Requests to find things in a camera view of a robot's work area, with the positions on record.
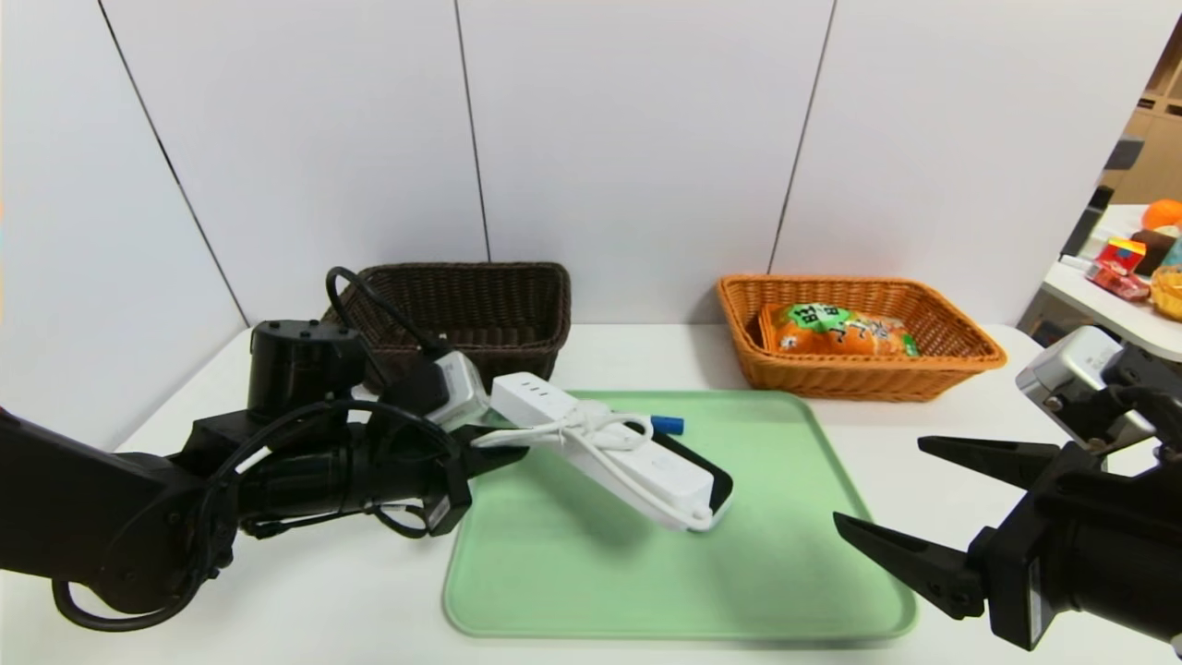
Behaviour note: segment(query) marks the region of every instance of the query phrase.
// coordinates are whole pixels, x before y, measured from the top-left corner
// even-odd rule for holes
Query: power outlet
[[[565,418],[577,404],[578,400],[570,393],[526,372],[493,380],[493,411],[518,428],[537,428],[554,423]],[[636,432],[622,424],[611,424],[600,430],[597,437],[628,439],[636,437]],[[644,498],[625,488],[582,446],[564,446],[557,452],[579,471],[654,521],[669,529],[686,529],[686,524],[652,508]],[[655,442],[645,442],[632,450],[603,452],[624,474],[668,506],[687,515],[709,511],[714,476],[676,452]]]

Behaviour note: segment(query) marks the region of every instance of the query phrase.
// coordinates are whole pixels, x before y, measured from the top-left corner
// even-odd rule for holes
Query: white wall
[[[764,272],[831,0],[460,0],[494,260],[576,321],[721,317]]]
[[[773,270],[911,276],[1017,321],[1180,9],[839,0]]]
[[[252,321],[324,273],[487,249],[449,0],[105,0]]]
[[[242,319],[98,4],[8,0],[4,27],[0,405],[112,449]]]

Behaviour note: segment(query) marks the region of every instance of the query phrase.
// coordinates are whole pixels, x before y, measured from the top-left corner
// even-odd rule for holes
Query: wicker basket
[[[514,372],[548,379],[571,328],[571,278],[556,262],[381,265],[359,276],[428,334],[446,335],[488,390]],[[352,286],[340,299],[390,379],[402,378],[418,353],[415,340]],[[331,309],[324,319],[340,321]],[[370,367],[365,387],[378,386]]]
[[[929,286],[907,279],[740,274],[719,281],[743,377],[754,389],[808,398],[928,402],[956,384],[1006,365],[1006,353]],[[920,358],[785,357],[760,346],[765,304],[830,302],[901,319]]]
[[[1162,315],[1182,320],[1182,267],[1158,267],[1149,282],[1149,296]]]

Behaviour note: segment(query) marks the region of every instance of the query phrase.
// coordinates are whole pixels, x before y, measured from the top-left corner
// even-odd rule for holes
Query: dark brown wicker basket
[[[548,379],[571,328],[571,278],[557,262],[409,262],[359,276],[428,334],[447,335],[488,390],[514,372]],[[351,285],[340,300],[390,379],[402,378],[418,353],[415,340]],[[331,309],[324,319],[340,322]],[[365,387],[378,387],[372,367]]]

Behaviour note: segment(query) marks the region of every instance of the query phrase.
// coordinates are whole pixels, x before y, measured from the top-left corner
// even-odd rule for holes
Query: blue object
[[[1182,265],[1182,242],[1180,242],[1180,240],[1182,240],[1182,237],[1175,240],[1174,245],[1170,246],[1170,250],[1165,252],[1165,257],[1162,259],[1161,263],[1162,267],[1168,265]]]
[[[651,416],[652,431],[661,435],[683,435],[686,422],[681,418],[669,418],[668,416]]]

